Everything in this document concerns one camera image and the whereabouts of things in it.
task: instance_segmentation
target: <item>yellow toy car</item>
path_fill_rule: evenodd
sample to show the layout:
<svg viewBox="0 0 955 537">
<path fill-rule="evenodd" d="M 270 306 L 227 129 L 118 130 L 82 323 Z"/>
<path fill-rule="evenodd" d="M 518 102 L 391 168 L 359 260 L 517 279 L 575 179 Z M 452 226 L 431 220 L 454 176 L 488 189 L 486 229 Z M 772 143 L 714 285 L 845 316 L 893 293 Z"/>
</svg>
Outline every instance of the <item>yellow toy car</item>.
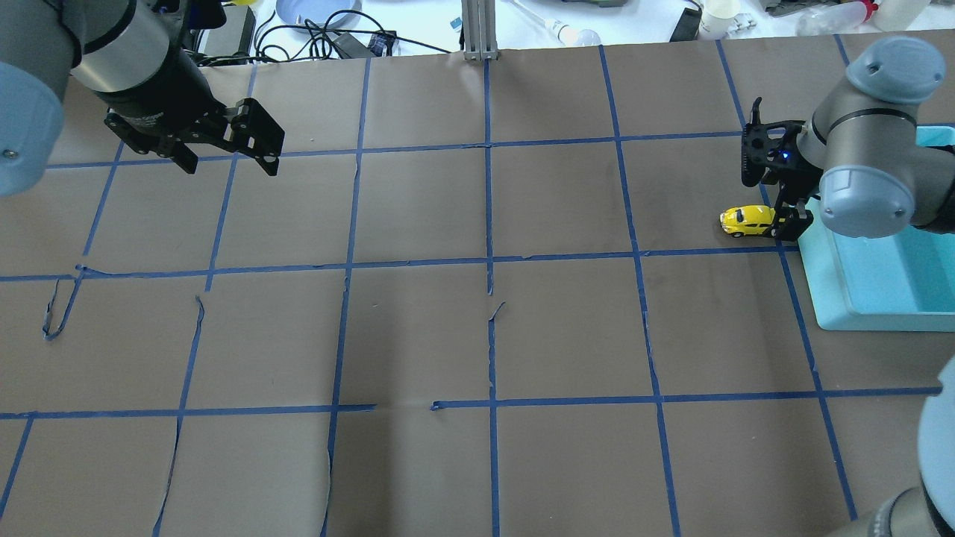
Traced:
<svg viewBox="0 0 955 537">
<path fill-rule="evenodd" d="M 733 207 L 719 215 L 719 224 L 727 235 L 742 237 L 744 235 L 765 236 L 773 225 L 775 211 L 766 205 L 744 205 Z"/>
</svg>

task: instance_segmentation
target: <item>grid square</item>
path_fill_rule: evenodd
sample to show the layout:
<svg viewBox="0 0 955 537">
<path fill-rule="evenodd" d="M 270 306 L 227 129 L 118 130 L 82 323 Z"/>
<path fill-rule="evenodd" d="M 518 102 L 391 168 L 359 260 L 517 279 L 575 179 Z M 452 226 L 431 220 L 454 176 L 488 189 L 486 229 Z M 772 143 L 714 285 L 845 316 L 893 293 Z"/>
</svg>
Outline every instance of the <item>grid square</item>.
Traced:
<svg viewBox="0 0 955 537">
<path fill-rule="evenodd" d="M 492 61 L 491 123 L 497 141 L 613 136 L 597 48 L 507 51 Z"/>
<path fill-rule="evenodd" d="M 105 102 L 71 76 L 63 97 L 63 132 L 47 163 L 112 162 L 120 141 L 103 123 L 108 108 Z"/>
<path fill-rule="evenodd" d="M 722 44 L 746 120 L 757 97 L 763 121 L 808 120 L 845 71 L 831 35 Z"/>
<path fill-rule="evenodd" d="M 739 180 L 739 137 L 641 140 L 624 144 L 630 207 L 640 249 L 770 247 L 771 239 L 734 239 L 719 214 L 763 204 Z"/>
<path fill-rule="evenodd" d="M 814 389 L 775 253 L 646 257 L 643 268 L 663 393 Z"/>
<path fill-rule="evenodd" d="M 498 398 L 652 393 L 632 259 L 498 263 Z"/>
<path fill-rule="evenodd" d="M 955 57 L 955 39 L 952 38 L 951 30 L 858 33 L 842 35 L 841 38 L 846 55 L 849 56 L 849 61 L 852 61 L 859 57 L 869 45 L 888 35 L 919 37 L 935 45 L 944 57 Z M 949 76 L 942 82 L 942 86 L 935 90 L 932 98 L 919 106 L 919 123 L 943 123 L 953 121 L 955 121 L 955 82 L 953 82 Z"/>
<path fill-rule="evenodd" d="M 329 537 L 490 535 L 487 412 L 339 415 Z"/>
<path fill-rule="evenodd" d="M 150 535 L 175 440 L 174 418 L 36 421 L 0 534 Z"/>
<path fill-rule="evenodd" d="M 252 96 L 285 129 L 283 153 L 356 147 L 365 62 L 307 61 L 258 69 Z"/>
<path fill-rule="evenodd" d="M 669 403 L 683 535 L 825 535 L 847 524 L 815 399 Z"/>
<path fill-rule="evenodd" d="M 202 76 L 209 83 L 209 89 L 212 90 L 212 97 L 221 102 L 226 107 L 233 107 L 240 100 L 248 97 L 248 81 L 252 77 L 251 65 L 224 65 L 221 67 L 203 67 L 200 68 Z M 227 155 L 225 151 L 206 143 L 188 144 L 199 157 L 220 157 Z M 140 155 L 136 151 L 125 146 L 122 149 L 121 159 L 123 161 L 149 161 L 160 159 L 156 153 Z M 202 163 L 200 162 L 199 173 L 202 172 Z"/>
<path fill-rule="evenodd" d="M 209 267 L 230 162 L 203 162 L 197 175 L 174 164 L 121 166 L 88 264 L 108 272 Z"/>
<path fill-rule="evenodd" d="M 859 513 L 919 485 L 916 440 L 924 403 L 924 396 L 829 399 L 829 415 Z"/>
<path fill-rule="evenodd" d="M 63 333 L 40 327 L 53 282 L 0 284 L 0 412 L 176 408 L 202 278 L 84 280 Z M 53 327 L 73 286 L 60 284 Z"/>
<path fill-rule="evenodd" d="M 344 290 L 342 270 L 216 276 L 188 406 L 331 404 Z"/>
<path fill-rule="evenodd" d="M 670 536 L 653 405 L 498 410 L 502 535 Z"/>
<path fill-rule="evenodd" d="M 941 386 L 955 333 L 846 332 L 819 327 L 802 256 L 787 255 L 822 386 L 827 390 Z"/>
<path fill-rule="evenodd" d="M 20 447 L 26 424 L 24 419 L 0 421 L 0 483 L 4 486 L 13 467 L 13 460 L 16 459 L 16 450 Z"/>
<path fill-rule="evenodd" d="M 345 263 L 354 176 L 352 155 L 286 159 L 278 177 L 240 161 L 216 266 Z"/>
<path fill-rule="evenodd" d="M 487 398 L 487 302 L 484 265 L 357 269 L 342 402 Z"/>
<path fill-rule="evenodd" d="M 484 257 L 484 152 L 365 155 L 354 260 Z"/>
<path fill-rule="evenodd" d="M 365 147 L 484 141 L 480 62 L 463 61 L 461 54 L 373 60 L 368 84 Z"/>
<path fill-rule="evenodd" d="M 74 272 L 109 168 L 49 170 L 34 188 L 0 198 L 0 274 Z"/>
<path fill-rule="evenodd" d="M 184 419 L 162 537 L 318 535 L 328 434 L 328 414 Z"/>
<path fill-rule="evenodd" d="M 712 41 L 607 47 L 605 54 L 620 134 L 739 130 Z"/>
<path fill-rule="evenodd" d="M 631 250 L 613 143 L 493 153 L 495 255 Z"/>
</svg>

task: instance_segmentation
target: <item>robotic arm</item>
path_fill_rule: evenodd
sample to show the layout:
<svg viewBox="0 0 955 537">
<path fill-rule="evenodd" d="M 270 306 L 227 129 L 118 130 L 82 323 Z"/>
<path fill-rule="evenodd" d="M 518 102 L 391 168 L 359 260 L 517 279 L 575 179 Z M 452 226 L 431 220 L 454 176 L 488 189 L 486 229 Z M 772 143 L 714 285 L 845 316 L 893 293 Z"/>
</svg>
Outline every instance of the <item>robotic arm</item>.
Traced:
<svg viewBox="0 0 955 537">
<path fill-rule="evenodd" d="M 0 19 L 19 23 L 0 33 L 0 196 L 43 175 L 71 69 L 109 105 L 106 126 L 134 151 L 155 152 L 191 174 L 198 158 L 186 143 L 209 143 L 276 175 L 285 131 L 253 98 L 233 108 L 217 101 L 180 47 L 190 16 L 210 7 L 222 12 L 218 0 L 0 2 Z M 224 22 L 211 18 L 205 24 Z"/>
<path fill-rule="evenodd" d="M 743 131 L 742 180 L 779 185 L 767 235 L 797 239 L 813 221 L 811 197 L 841 235 L 886 237 L 910 225 L 955 232 L 953 147 L 916 144 L 919 105 L 944 73 L 932 45 L 893 36 L 849 65 L 808 122 L 764 124 L 758 98 Z M 828 537 L 955 535 L 955 358 L 939 379 L 943 392 L 925 403 L 919 425 L 922 483 Z"/>
<path fill-rule="evenodd" d="M 878 238 L 906 226 L 955 231 L 955 155 L 916 145 L 919 105 L 944 78 L 942 55 L 914 37 L 877 41 L 804 121 L 763 124 L 757 99 L 743 132 L 742 180 L 779 184 L 769 234 L 793 241 L 813 221 L 850 237 Z M 784 130 L 779 138 L 771 132 Z"/>
</svg>

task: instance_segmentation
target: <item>white cup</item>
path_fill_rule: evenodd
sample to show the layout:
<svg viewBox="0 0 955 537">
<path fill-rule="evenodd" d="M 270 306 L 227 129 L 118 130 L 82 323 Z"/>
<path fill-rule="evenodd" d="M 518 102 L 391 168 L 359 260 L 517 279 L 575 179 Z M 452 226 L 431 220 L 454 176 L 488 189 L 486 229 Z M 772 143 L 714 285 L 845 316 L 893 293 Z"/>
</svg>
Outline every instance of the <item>white cup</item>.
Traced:
<svg viewBox="0 0 955 537">
<path fill-rule="evenodd" d="M 739 11 L 739 0 L 706 0 L 696 38 L 706 41 L 722 38 Z"/>
</svg>

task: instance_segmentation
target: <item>light blue tray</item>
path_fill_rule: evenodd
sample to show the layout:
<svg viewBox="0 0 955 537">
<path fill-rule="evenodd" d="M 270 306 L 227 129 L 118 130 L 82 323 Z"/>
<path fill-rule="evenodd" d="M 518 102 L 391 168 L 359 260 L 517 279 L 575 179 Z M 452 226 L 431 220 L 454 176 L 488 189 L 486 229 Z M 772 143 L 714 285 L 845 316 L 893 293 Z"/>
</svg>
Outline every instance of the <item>light blue tray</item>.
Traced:
<svg viewBox="0 0 955 537">
<path fill-rule="evenodd" d="M 919 127 L 918 144 L 955 144 L 955 129 Z M 816 200 L 807 207 L 819 214 Z M 955 332 L 955 235 L 853 239 L 817 219 L 799 250 L 823 329 Z"/>
</svg>

